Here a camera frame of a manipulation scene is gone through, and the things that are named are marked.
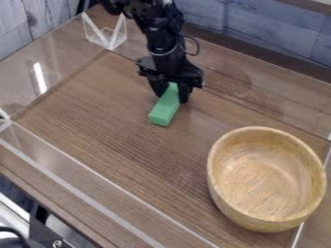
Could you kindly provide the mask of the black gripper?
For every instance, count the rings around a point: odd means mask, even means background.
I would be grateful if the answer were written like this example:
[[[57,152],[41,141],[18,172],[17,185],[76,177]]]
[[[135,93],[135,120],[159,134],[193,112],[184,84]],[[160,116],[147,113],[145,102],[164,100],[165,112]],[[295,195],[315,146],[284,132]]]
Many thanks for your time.
[[[179,99],[184,104],[188,101],[191,87],[203,87],[203,71],[185,58],[180,60],[160,59],[153,61],[151,56],[136,60],[139,74],[147,78],[149,87],[157,97],[161,97],[169,83],[179,83]]]

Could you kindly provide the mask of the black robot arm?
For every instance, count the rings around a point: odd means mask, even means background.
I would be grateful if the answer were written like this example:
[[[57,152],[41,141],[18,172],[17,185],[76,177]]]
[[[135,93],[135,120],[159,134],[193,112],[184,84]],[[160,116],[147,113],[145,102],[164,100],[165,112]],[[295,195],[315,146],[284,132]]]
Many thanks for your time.
[[[148,56],[139,58],[136,65],[153,94],[161,97],[173,82],[179,101],[187,103],[192,89],[203,87],[203,70],[187,59],[184,14],[175,0],[97,1],[110,15],[132,19],[145,36]]]

